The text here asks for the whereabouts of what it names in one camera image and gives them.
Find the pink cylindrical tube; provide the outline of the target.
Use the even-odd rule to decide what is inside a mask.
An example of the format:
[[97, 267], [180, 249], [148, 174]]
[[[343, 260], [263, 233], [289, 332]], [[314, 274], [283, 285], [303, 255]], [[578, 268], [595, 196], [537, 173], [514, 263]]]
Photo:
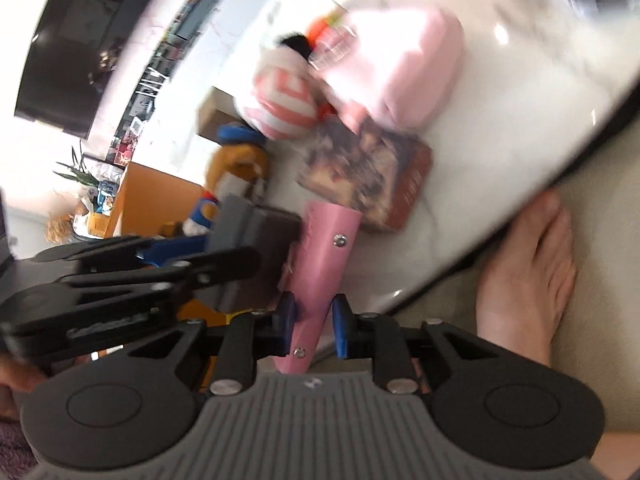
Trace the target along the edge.
[[290, 352], [274, 360], [282, 374], [304, 374], [316, 353], [333, 297], [340, 288], [361, 214], [344, 206], [308, 203], [302, 238], [290, 253], [282, 288], [296, 301]]

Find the brown photo card box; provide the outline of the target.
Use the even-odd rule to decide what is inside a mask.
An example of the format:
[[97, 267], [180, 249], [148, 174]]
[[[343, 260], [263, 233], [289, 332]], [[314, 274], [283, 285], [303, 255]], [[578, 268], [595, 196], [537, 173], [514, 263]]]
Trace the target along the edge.
[[297, 183], [362, 214], [370, 230], [398, 232], [408, 222], [432, 166], [418, 136], [366, 119], [353, 132], [336, 115], [320, 122]]

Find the orange fox plush blue outfit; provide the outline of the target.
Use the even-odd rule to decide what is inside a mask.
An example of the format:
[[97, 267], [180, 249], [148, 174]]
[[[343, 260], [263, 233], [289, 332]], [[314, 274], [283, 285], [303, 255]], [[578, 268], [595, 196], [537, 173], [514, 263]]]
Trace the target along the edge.
[[209, 159], [201, 195], [186, 220], [167, 222], [160, 236], [198, 236], [212, 228], [222, 202], [231, 195], [259, 200], [270, 174], [267, 138], [244, 122], [217, 128], [218, 150]]

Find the pink striped white plush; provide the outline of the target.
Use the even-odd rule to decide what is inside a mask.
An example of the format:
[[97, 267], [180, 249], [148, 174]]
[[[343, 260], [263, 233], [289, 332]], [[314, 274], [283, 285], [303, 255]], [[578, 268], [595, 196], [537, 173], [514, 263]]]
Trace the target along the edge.
[[262, 52], [234, 105], [244, 122], [273, 141], [303, 138], [320, 119], [322, 93], [311, 75], [311, 45], [301, 34]]

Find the pink cloth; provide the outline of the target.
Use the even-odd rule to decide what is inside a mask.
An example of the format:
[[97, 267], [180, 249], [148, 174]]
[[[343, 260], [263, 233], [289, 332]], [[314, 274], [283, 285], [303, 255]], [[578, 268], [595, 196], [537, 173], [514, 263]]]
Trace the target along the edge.
[[309, 62], [352, 131], [371, 119], [415, 132], [448, 99], [464, 50], [463, 27], [446, 9], [359, 9], [320, 32]]

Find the orange rimmed white storage box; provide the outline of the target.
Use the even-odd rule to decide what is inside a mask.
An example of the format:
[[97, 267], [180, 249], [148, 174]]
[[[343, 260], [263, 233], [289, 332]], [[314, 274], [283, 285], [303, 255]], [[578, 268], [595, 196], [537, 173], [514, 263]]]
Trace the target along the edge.
[[154, 236], [167, 222], [186, 220], [201, 185], [130, 162], [122, 177], [105, 236]]

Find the green potted plant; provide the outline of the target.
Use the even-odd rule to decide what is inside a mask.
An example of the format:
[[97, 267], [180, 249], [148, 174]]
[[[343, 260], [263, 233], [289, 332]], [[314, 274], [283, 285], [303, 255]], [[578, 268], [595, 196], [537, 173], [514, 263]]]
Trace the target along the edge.
[[55, 174], [65, 180], [76, 182], [86, 188], [98, 188], [100, 181], [87, 169], [82, 158], [81, 145], [78, 148], [70, 148], [70, 163], [58, 162], [63, 171], [55, 171]]

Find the bare foot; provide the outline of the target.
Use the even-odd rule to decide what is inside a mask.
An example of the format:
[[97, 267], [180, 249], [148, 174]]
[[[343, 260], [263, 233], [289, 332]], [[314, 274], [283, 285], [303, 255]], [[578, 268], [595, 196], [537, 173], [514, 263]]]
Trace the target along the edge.
[[542, 365], [576, 280], [570, 211], [552, 190], [516, 216], [486, 266], [476, 295], [476, 330], [497, 346]]

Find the small cardboard box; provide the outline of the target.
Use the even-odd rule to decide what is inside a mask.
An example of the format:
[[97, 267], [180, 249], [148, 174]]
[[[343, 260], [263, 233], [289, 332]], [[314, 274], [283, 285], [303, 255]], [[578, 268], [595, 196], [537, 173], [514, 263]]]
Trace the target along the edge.
[[240, 120], [241, 117], [235, 109], [232, 96], [212, 87], [198, 109], [198, 122], [196, 123], [198, 135], [213, 141], [217, 137], [219, 127]]

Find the black wall television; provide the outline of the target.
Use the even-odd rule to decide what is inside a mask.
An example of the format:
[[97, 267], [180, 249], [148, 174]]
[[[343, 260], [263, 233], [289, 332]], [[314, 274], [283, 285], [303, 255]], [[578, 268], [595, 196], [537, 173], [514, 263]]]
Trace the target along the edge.
[[48, 0], [14, 115], [85, 139], [122, 50], [151, 0]]

